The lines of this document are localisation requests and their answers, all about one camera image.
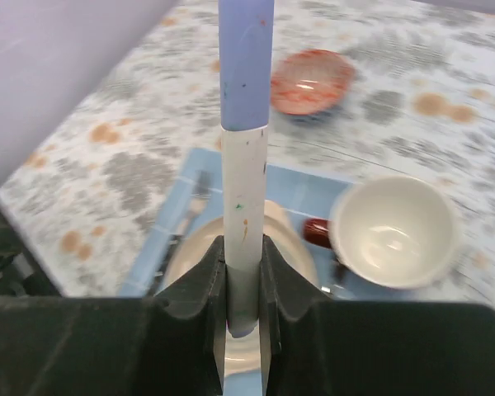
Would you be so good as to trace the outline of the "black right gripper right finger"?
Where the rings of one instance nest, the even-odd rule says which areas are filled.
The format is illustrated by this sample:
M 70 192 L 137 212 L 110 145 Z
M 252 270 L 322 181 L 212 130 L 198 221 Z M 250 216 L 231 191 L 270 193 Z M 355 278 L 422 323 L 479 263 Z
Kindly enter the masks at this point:
M 334 300 L 264 238 L 259 317 L 266 395 L 495 395 L 486 305 Z

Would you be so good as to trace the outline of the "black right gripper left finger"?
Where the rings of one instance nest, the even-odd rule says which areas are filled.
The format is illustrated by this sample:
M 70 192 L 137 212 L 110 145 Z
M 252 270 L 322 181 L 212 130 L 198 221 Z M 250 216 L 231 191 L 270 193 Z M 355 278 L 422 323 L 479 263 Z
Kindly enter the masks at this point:
M 0 395 L 220 395 L 224 240 L 154 297 L 0 297 Z

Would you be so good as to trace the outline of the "white blue-tipped marker pen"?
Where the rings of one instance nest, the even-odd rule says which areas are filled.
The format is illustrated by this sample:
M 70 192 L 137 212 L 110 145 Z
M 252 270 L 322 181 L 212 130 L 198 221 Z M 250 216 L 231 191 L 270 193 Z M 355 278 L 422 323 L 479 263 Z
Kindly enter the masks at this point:
M 248 335 L 258 320 L 266 160 L 265 127 L 222 131 L 227 322 L 234 338 Z

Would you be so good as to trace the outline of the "blue pen cap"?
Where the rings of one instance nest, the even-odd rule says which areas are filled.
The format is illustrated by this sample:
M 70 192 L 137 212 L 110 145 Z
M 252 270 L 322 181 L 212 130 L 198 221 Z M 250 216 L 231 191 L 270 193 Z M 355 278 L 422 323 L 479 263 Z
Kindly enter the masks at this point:
M 221 126 L 229 131 L 268 124 L 273 0 L 219 2 Z

